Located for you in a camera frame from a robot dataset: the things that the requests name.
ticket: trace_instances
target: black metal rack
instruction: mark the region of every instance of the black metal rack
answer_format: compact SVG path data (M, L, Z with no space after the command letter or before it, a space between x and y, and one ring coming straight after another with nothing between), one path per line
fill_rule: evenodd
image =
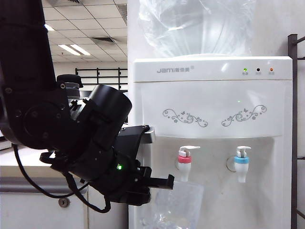
M297 153L297 62L305 60L305 57L298 57L297 45L302 41L305 41L305 37L298 39L297 34L288 36L288 56L293 62L291 229L297 228L297 215L305 219L305 215L297 209L297 161L305 160L304 156L298 157Z
M122 71L127 70L127 68L93 68L93 69L80 69L80 68L75 68L75 74L79 75L82 79L96 79L96 83L83 83L83 85L99 85L99 84L105 84L105 85L117 85L118 90L122 92L126 92L127 90L122 90L122 85L127 85L127 83L122 83L121 79L122 78L127 78L126 76L122 76ZM80 72L82 71L92 71L91 76L81 76ZM103 71L113 71L116 73L116 75L111 75L111 76L105 76L102 75ZM102 82L102 79L118 79L117 83L113 82Z

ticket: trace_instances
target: green led light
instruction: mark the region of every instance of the green led light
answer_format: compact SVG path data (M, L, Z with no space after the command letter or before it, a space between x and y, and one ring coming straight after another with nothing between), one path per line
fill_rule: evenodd
M120 164L118 164L117 167L116 167L117 170L121 170L122 168L123 168L123 166L120 165Z

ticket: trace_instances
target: ceiling light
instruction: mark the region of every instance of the ceiling light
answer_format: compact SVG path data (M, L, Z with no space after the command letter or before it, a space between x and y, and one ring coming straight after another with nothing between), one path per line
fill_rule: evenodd
M59 44L58 46L63 48L64 50L67 50L68 52L72 53L73 55L80 56L80 54L78 52L76 52L72 48L68 47L67 45Z
M55 31L50 25L44 24L48 31Z
M82 54L84 54L86 56L90 56L90 53L88 53L86 50L82 49L77 44L71 44L70 46L73 47L74 49L76 49L77 51L80 51Z

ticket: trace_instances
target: black robotic arm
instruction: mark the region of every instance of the black robotic arm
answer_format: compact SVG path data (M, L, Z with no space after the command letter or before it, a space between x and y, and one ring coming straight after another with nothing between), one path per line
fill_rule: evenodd
M71 173L106 202L139 206L150 201L149 187L172 189L172 175L151 178L152 170L136 160L150 127L122 129L132 108L125 95L98 85L88 98L68 102L66 82L55 79L44 24L41 0L0 1L0 128L5 137L17 145L50 149L41 161L61 172L83 202Z

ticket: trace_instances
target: screw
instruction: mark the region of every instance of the screw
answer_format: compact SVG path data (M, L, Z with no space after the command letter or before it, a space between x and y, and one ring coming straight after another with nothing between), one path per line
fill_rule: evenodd
M38 113L37 113L37 111L33 111L33 112L31 113L31 115L32 115L33 118L37 118Z
M70 205L70 200L68 198L60 198L58 204L62 208L67 208Z
M18 118L21 116L21 110L16 110L15 111L15 116Z
M13 90L10 87L5 88L6 94L10 94L13 92Z
M46 139L46 138L48 138L48 137L49 137L48 132L44 132L44 133L42 134L42 138Z

